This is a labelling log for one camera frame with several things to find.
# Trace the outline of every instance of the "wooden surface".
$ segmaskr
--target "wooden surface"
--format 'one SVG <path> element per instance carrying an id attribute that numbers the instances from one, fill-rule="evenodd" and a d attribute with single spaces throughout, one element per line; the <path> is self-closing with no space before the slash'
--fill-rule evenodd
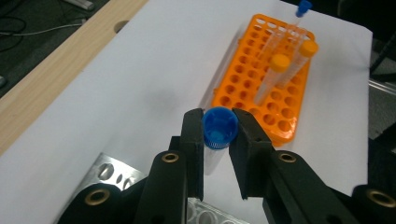
<path id="1" fill-rule="evenodd" d="M 0 99 L 0 156 L 147 1 L 109 1 Z"/>

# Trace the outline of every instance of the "cable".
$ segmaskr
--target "cable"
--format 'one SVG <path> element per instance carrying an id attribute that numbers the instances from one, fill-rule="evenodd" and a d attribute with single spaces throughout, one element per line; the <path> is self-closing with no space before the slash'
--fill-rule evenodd
<path id="1" fill-rule="evenodd" d="M 0 32 L 0 35 L 16 35 L 16 36 L 40 35 L 40 34 L 44 34 L 44 33 L 46 33 L 46 32 L 54 31 L 54 30 L 59 30 L 59 29 L 67 28 L 67 27 L 82 26 L 82 25 L 83 25 L 83 23 L 79 23 L 79 24 L 69 24 L 69 25 L 63 25 L 63 26 L 58 26 L 58 27 L 50 28 L 50 29 L 44 30 L 44 31 L 38 31 L 38 32 L 34 32 L 34 33 L 28 33 L 28 34 L 12 34 L 12 33 L 3 33 L 3 32 Z"/>

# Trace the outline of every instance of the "metal plate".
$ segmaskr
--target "metal plate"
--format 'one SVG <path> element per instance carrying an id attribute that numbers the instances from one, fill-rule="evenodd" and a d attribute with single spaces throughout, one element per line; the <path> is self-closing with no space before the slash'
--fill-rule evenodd
<path id="1" fill-rule="evenodd" d="M 146 175 L 135 168 L 101 153 L 74 191 L 62 213 L 80 191 L 92 184 L 106 183 L 125 190 L 145 177 Z M 187 223 L 189 224 L 248 224 L 197 199 L 189 198 L 187 209 Z"/>

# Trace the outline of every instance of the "tube cap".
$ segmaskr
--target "tube cap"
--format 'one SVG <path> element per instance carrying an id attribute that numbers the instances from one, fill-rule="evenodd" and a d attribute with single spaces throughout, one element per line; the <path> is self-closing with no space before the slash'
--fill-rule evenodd
<path id="1" fill-rule="evenodd" d="M 296 17 L 301 18 L 311 7 L 312 7 L 312 3 L 306 0 L 302 0 L 298 5 L 296 11 Z"/>
<path id="2" fill-rule="evenodd" d="M 315 41 L 305 40 L 300 46 L 299 52 L 301 55 L 307 58 L 311 58 L 318 52 L 319 46 Z"/>
<path id="3" fill-rule="evenodd" d="M 271 58 L 270 68 L 278 73 L 283 73 L 289 68 L 290 59 L 283 54 L 276 54 Z"/>
<path id="4" fill-rule="evenodd" d="M 213 107 L 202 118 L 205 144 L 213 149 L 230 145 L 238 133 L 238 118 L 226 107 Z"/>

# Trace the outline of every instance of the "black metal part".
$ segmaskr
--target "black metal part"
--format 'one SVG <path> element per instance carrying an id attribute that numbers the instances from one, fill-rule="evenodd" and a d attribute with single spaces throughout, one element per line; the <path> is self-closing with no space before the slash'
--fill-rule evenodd
<path id="1" fill-rule="evenodd" d="M 137 206 L 139 205 L 147 178 L 133 184 L 121 192 L 120 205 L 118 208 L 118 223 L 131 224 L 134 222 Z"/>
<path id="2" fill-rule="evenodd" d="M 267 178 L 265 163 L 274 151 L 271 140 L 247 111 L 233 109 L 238 135 L 230 144 L 230 157 L 243 199 L 263 197 Z"/>
<path id="3" fill-rule="evenodd" d="M 268 172 L 294 223 L 359 223 L 299 155 L 273 152 Z"/>
<path id="4" fill-rule="evenodd" d="M 88 204 L 87 198 L 101 202 L 105 198 L 104 192 L 108 192 L 108 198 L 99 204 Z M 120 202 L 120 190 L 108 184 L 95 184 L 82 190 L 69 204 L 59 219 L 59 224 L 110 224 L 117 223 L 118 205 Z"/>
<path id="5" fill-rule="evenodd" d="M 275 151 L 250 113 L 233 112 L 239 133 L 230 156 L 241 195 L 263 197 L 269 223 L 396 223 L 395 195 L 357 186 L 349 197 L 327 187 L 302 157 Z M 169 150 L 156 156 L 148 178 L 124 191 L 107 184 L 89 186 L 58 223 L 186 223 L 187 197 L 203 198 L 202 116 L 202 109 L 185 114 L 181 136 L 173 136 Z"/>
<path id="6" fill-rule="evenodd" d="M 187 161 L 183 152 L 165 151 L 152 163 L 134 224 L 184 224 L 187 205 Z"/>
<path id="7" fill-rule="evenodd" d="M 353 189 L 352 198 L 361 206 L 362 212 L 369 214 L 367 223 L 395 223 L 396 197 L 389 192 L 362 185 Z"/>
<path id="8" fill-rule="evenodd" d="M 204 128 L 201 108 L 193 109 L 184 114 L 181 135 L 178 139 L 178 150 L 187 157 L 188 196 L 204 198 Z"/>

